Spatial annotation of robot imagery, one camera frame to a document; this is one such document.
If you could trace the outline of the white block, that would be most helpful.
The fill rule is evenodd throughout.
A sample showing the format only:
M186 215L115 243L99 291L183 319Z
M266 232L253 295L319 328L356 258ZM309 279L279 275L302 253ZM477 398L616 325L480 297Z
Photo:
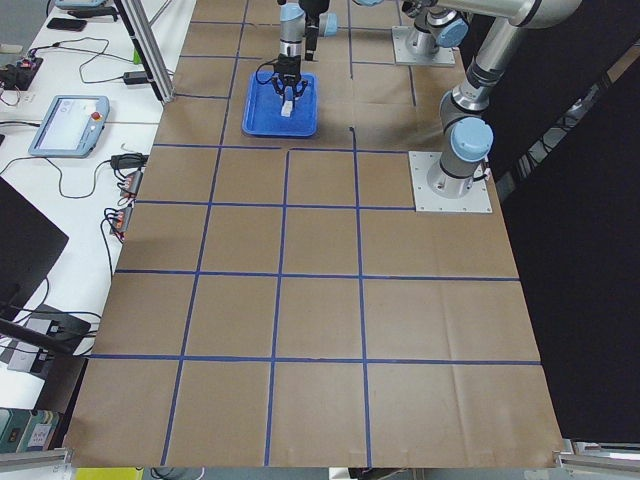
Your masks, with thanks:
M294 109L293 101L285 101L281 107L281 116L285 118L290 118Z

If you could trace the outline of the blue plastic tray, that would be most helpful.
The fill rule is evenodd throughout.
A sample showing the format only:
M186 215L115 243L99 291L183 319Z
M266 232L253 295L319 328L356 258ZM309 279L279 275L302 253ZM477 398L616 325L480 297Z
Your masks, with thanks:
M308 82L303 95L295 100L291 114L281 115L282 97L276 93L267 71L249 76L242 130L246 134L266 137L300 137L314 135L318 127L318 79L304 72Z

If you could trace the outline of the black power adapter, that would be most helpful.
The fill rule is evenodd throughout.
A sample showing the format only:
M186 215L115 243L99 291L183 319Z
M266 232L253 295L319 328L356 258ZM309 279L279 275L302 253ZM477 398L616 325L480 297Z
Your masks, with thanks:
M125 85L140 85L149 82L146 73L143 71L124 72L122 79Z

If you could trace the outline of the orange adapter upper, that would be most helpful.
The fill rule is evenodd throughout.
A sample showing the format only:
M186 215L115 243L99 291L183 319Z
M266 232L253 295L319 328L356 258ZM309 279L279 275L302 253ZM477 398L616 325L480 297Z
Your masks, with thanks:
M126 175L119 184L121 195L123 197L135 197L138 194L142 178L143 172L141 170L136 170Z

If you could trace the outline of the orange adapter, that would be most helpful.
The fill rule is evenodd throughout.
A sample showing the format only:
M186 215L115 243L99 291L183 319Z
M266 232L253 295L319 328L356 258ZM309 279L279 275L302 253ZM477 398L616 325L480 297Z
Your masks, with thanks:
M141 170L136 170L126 175L119 184L121 195L123 197L135 197L138 194L142 178L143 172Z
M121 209L108 209L105 213L105 218L109 224L110 233L118 237L123 237L128 230L132 213L132 205Z

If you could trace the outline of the orange adapter lower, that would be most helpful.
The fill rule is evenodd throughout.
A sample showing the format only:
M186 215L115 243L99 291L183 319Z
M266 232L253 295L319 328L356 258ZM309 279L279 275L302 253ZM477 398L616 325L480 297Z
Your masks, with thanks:
M128 230L132 213L132 205L121 209L108 209L105 213L105 218L109 224L110 233L118 237L123 237Z

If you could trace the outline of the teach pendant with screen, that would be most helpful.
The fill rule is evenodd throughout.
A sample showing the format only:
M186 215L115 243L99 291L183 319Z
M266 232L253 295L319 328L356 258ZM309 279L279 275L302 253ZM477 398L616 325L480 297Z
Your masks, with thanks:
M56 95L28 153L36 157L86 158L95 148L110 112L100 95Z

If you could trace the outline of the black smartphone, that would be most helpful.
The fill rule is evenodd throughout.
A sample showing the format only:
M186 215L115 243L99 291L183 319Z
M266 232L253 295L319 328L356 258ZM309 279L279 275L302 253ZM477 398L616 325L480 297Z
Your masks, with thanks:
M86 20L59 17L52 18L46 24L47 29L69 32L81 32L86 28L86 26Z

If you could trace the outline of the brown paper table cover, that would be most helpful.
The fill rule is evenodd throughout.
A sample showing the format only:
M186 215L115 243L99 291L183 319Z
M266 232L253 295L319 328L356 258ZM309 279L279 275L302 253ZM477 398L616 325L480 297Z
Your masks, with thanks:
M77 467L544 468L561 447L503 218L419 213L464 76L332 5L319 127L255 138L272 1L200 1L65 443Z

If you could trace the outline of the black monitor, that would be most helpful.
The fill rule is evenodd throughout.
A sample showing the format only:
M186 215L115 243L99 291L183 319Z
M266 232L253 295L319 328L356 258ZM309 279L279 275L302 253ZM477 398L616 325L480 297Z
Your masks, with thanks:
M1 180L1 317L13 320L45 280L68 236Z

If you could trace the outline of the aluminium frame post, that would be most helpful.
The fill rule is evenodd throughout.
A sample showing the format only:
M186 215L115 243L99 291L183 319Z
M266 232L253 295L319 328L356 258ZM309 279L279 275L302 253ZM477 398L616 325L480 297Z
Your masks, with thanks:
M153 34L143 4L139 0L114 0L129 38L137 52L146 78L163 105L175 97L175 88L166 68L160 48Z

